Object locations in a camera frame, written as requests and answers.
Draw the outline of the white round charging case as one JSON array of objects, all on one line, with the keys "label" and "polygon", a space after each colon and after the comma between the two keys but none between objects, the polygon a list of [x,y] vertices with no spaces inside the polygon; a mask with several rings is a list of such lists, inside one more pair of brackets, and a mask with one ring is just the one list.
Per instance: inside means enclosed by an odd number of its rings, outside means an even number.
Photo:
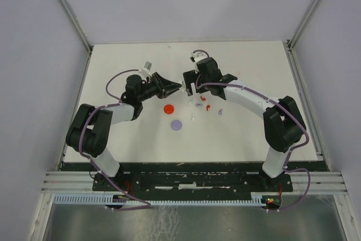
[{"label": "white round charging case", "polygon": [[187,91],[186,83],[184,81],[181,81],[180,84],[181,84],[181,87],[179,88],[179,90],[186,92]]}]

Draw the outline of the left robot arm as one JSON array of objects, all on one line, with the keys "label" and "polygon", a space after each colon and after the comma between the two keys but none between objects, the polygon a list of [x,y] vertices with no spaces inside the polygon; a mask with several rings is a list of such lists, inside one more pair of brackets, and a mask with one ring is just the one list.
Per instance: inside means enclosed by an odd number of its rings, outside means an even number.
[{"label": "left robot arm", "polygon": [[157,72],[146,80],[140,75],[131,75],[118,102],[99,107],[80,105],[65,142],[106,176],[107,186],[119,190],[124,186],[125,177],[119,173],[120,164],[107,148],[111,126],[136,120],[143,110],[143,101],[152,97],[165,99],[181,87],[182,84],[167,80]]}]

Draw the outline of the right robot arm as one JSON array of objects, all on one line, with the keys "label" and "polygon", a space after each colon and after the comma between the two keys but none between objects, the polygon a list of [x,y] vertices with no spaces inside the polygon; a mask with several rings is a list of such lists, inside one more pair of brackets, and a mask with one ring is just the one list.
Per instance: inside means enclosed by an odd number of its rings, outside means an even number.
[{"label": "right robot arm", "polygon": [[196,50],[190,57],[194,69],[183,73],[187,95],[210,92],[213,96],[236,103],[263,120],[265,139],[269,145],[262,165],[259,185],[271,191],[279,185],[279,175],[287,171],[293,150],[309,143],[305,122],[296,101],[286,96],[276,99],[245,86],[237,77],[223,75],[216,60],[205,51]]}]

